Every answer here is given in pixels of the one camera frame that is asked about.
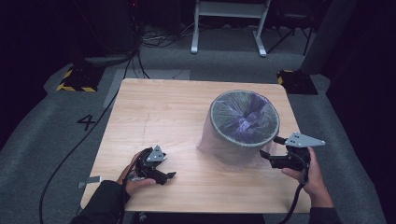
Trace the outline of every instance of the plastic bag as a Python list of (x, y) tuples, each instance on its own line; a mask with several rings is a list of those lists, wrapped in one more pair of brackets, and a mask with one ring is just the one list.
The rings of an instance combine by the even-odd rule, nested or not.
[(267, 163), (257, 158), (259, 151), (273, 153), (278, 132), (279, 116), (267, 98), (253, 91), (226, 91), (210, 106), (197, 149), (223, 168), (240, 170)]

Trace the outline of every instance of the cable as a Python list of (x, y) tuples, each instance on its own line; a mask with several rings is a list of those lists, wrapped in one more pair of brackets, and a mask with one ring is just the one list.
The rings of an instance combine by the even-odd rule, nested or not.
[(78, 206), (78, 209), (77, 209), (77, 211), (76, 211), (76, 216), (78, 216), (78, 213), (79, 213), (79, 210), (81, 209), (81, 206), (79, 205)]
[[(193, 32), (184, 35), (183, 33), (186, 32), (190, 27), (194, 25), (194, 22), (190, 25), (188, 25), (186, 28), (184, 28), (180, 32), (180, 36), (177, 35), (172, 35), (172, 34), (164, 34), (164, 35), (158, 35), (157, 31), (146, 31), (146, 33), (142, 36), (142, 42), (143, 46), (147, 48), (165, 48), (173, 43), (175, 43), (178, 40), (183, 39), (184, 37), (188, 35), (192, 35)], [(156, 44), (149, 43), (149, 41), (157, 40)]]
[[(132, 58), (129, 59), (128, 63), (126, 64), (125, 67), (125, 72), (123, 78), (126, 77), (126, 72), (128, 70), (128, 66), (131, 62)], [(43, 189), (43, 192), (41, 193), (40, 197), (40, 203), (38, 206), (38, 214), (39, 214), (39, 219), (40, 219), (40, 224), (44, 224), (43, 220), (43, 203), (44, 203), (44, 197), (46, 195), (47, 189), (50, 185), (50, 182), (52, 181), (53, 177), (58, 173), (58, 171), (61, 169), (62, 165), (64, 162), (70, 157), (70, 155), (73, 154), (73, 152), (84, 142), (84, 140), (91, 134), (91, 132), (95, 129), (95, 127), (98, 125), (98, 123), (101, 121), (107, 110), (110, 108), (110, 106), (113, 104), (113, 101), (116, 99), (117, 95), (119, 94), (120, 89), (117, 90), (116, 94), (114, 94), (113, 98), (111, 99), (110, 103), (108, 103), (107, 107), (105, 110), (102, 112), (101, 116), (99, 119), (93, 124), (92, 128), (81, 138), (81, 140), (67, 153), (67, 155), (62, 159), (61, 163), (58, 164), (56, 169), (52, 172), (51, 176), (49, 177), (49, 180), (47, 181), (46, 186)]]
[(130, 60), (132, 57), (134, 57), (134, 53), (128, 54), (125, 56), (125, 58), (121, 58), (121, 59), (115, 59), (115, 60), (110, 60), (110, 61), (105, 61), (105, 62), (90, 62), (90, 61), (87, 61), (87, 62), (90, 65), (92, 65), (93, 67), (109, 67), (109, 66), (120, 64), (120, 63), (125, 63), (128, 60)]
[(175, 77), (180, 76), (183, 72), (184, 72), (184, 70), (181, 70), (181, 72), (179, 74), (172, 76), (172, 79), (175, 79)]
[(301, 189), (302, 189), (303, 187), (304, 187), (304, 184), (300, 184), (300, 185), (297, 187), (296, 192), (294, 193), (294, 199), (293, 199), (293, 203), (291, 204), (290, 210), (289, 210), (288, 214), (286, 215), (286, 217), (285, 217), (281, 222), (279, 222), (279, 224), (285, 224), (286, 222), (289, 221), (291, 215), (292, 215), (293, 212), (294, 212), (294, 208), (295, 208), (296, 205), (297, 205), (298, 197), (299, 197), (300, 191), (301, 191)]
[(149, 75), (145, 72), (145, 69), (143, 68), (142, 61), (140, 60), (140, 50), (137, 51), (137, 59), (139, 60), (140, 69), (142, 69), (143, 77), (146, 76), (148, 79), (150, 79)]
[[(134, 60), (132, 60), (131, 65), (132, 65), (132, 69), (134, 70)], [(136, 78), (139, 78), (135, 70), (134, 70), (134, 75), (136, 76)]]
[[(64, 34), (67, 34), (67, 31), (69, 31), (69, 29), (71, 29), (72, 30), (72, 34), (71, 34), (71, 36), (73, 36), (72, 37), (72, 40), (71, 41), (65, 41), (65, 39), (63, 40), (63, 42), (67, 45), (67, 47), (68, 48), (70, 48), (70, 46), (71, 45), (76, 45), (77, 44), (77, 40), (76, 40), (76, 36), (75, 36), (75, 34), (74, 34), (74, 32), (73, 32), (73, 27), (71, 27), (71, 23), (70, 22), (68, 22), (67, 21), (67, 18), (65, 17), (65, 15), (64, 15), (64, 13), (63, 13), (63, 11), (62, 11), (62, 9), (60, 9), (60, 6), (58, 6), (58, 5), (54, 5), (52, 2), (53, 1), (41, 1), (42, 2), (42, 4), (44, 4), (44, 3), (47, 3), (48, 5), (49, 5), (49, 8), (48, 8), (48, 10), (46, 10), (46, 13), (47, 13), (47, 15), (48, 15), (48, 17), (49, 18), (52, 18), (52, 19), (54, 19), (55, 21), (56, 21), (56, 23), (60, 26), (60, 28), (61, 28), (61, 33), (64, 35)], [(76, 51), (70, 51), (69, 50), (69, 53), (71, 53), (71, 54), (73, 54), (74, 56), (76, 56), (75, 54), (77, 53), (77, 54), (80, 54), (80, 53), (78, 53), (78, 52), (76, 52)], [(124, 62), (125, 60), (117, 60), (117, 61), (109, 61), (109, 63), (112, 63), (112, 64), (114, 64), (114, 63), (122, 63), (122, 62)], [(95, 64), (92, 64), (92, 63), (90, 63), (90, 62), (87, 62), (87, 60), (83, 60), (82, 62), (80, 62), (80, 63), (83, 63), (84, 65), (87, 65), (87, 66), (108, 66), (108, 64), (107, 63), (95, 63)]]
[(92, 29), (90, 23), (88, 22), (87, 18), (85, 17), (84, 13), (82, 12), (81, 8), (80, 8), (79, 5), (77, 4), (76, 0), (73, 0), (73, 2), (74, 2), (74, 4), (76, 5), (76, 8), (78, 9), (79, 14), (82, 16), (82, 18), (84, 19), (84, 21), (87, 23), (88, 28), (90, 29), (91, 33), (93, 34), (93, 36), (95, 37), (95, 39), (99, 42), (99, 44), (102, 45), (102, 47), (103, 47), (104, 49), (107, 49), (108, 51), (113, 52), (113, 53), (122, 53), (122, 54), (129, 54), (129, 53), (131, 53), (131, 51), (134, 50), (134, 47), (133, 47), (133, 48), (132, 48), (131, 50), (129, 50), (129, 51), (118, 51), (118, 50), (116, 50), (116, 49), (111, 49), (111, 48), (109, 48), (108, 46), (106, 46), (106, 45), (99, 39), (99, 37), (96, 35), (95, 31)]
[(292, 156), (292, 157), (294, 157), (294, 158), (297, 158), (298, 160), (300, 160), (300, 162), (301, 162), (301, 164), (303, 165), (303, 170), (302, 170), (302, 180), (301, 180), (301, 183), (302, 184), (307, 184), (308, 183), (308, 181), (309, 181), (309, 177), (308, 177), (308, 170), (309, 170), (309, 164), (307, 164), (304, 160), (303, 160), (303, 158), (301, 158), (298, 154), (296, 154), (296, 153), (294, 153), (294, 152), (291, 152), (291, 151), (289, 151), (289, 155), (290, 156)]

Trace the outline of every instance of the table top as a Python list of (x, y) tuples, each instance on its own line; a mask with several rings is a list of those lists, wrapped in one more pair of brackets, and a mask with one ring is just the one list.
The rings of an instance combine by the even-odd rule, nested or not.
[[(159, 145), (167, 159), (157, 169), (177, 174), (164, 186), (140, 189), (126, 204), (127, 211), (287, 213), (296, 180), (269, 164), (225, 170), (196, 149), (211, 103), (231, 90), (255, 91), (268, 98), (280, 118), (279, 136), (299, 132), (280, 85), (127, 78), (120, 86), (91, 176), (117, 180), (134, 154)], [(286, 155), (286, 148), (277, 145), (276, 155)], [(86, 187), (82, 207), (98, 186)], [(302, 190), (294, 212), (308, 213), (309, 208), (309, 197)]]

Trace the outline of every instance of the gray carpet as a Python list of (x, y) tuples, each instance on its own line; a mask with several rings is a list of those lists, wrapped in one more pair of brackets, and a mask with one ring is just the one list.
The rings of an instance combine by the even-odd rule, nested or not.
[[(279, 37), (276, 31), (265, 30), (262, 39), (269, 48)], [(196, 55), (190, 54), (190, 47), (191, 36), (166, 48), (143, 47), (142, 64), (153, 78), (175, 74), (176, 79), (276, 83), (277, 71), (298, 69), (304, 60), (300, 32), (266, 58), (260, 57), (251, 29), (206, 30), (200, 34)], [(133, 64), (141, 75), (136, 58)], [(48, 96), (21, 121), (0, 152), (0, 223), (38, 223), (39, 199), (51, 173), (87, 133), (77, 121), (87, 115), (99, 119), (125, 65), (108, 67), (98, 92), (56, 91), (70, 64), (48, 80), (44, 87)], [(160, 76), (159, 70), (167, 77)], [(188, 71), (188, 76), (177, 75), (182, 71)], [(134, 76), (132, 66), (127, 74)], [(289, 99), (301, 132), (327, 143), (316, 152), (338, 214), (344, 223), (386, 223), (374, 185), (325, 95), (330, 81), (321, 75), (312, 79), (319, 95), (289, 95)], [(53, 178), (44, 201), (45, 223), (67, 223), (76, 215), (83, 193), (77, 184), (90, 174), (110, 113), (111, 108)], [(284, 216), (264, 214), (269, 224)], [(307, 220), (308, 214), (294, 214), (289, 223)]]

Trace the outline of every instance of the white stand leg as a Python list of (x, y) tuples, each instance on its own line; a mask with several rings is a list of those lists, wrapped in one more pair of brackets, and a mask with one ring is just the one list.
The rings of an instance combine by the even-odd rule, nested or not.
[(259, 29), (253, 31), (254, 40), (256, 40), (257, 48), (259, 49), (260, 56), (267, 56), (264, 45), (262, 44), (262, 27), (264, 26), (265, 18), (267, 17), (268, 8), (270, 6), (271, 0), (265, 1), (264, 8), (262, 9), (262, 17), (260, 18)]
[(194, 15), (194, 34), (192, 36), (191, 53), (196, 54), (198, 52), (198, 23), (199, 23), (199, 0), (195, 3), (195, 15)]

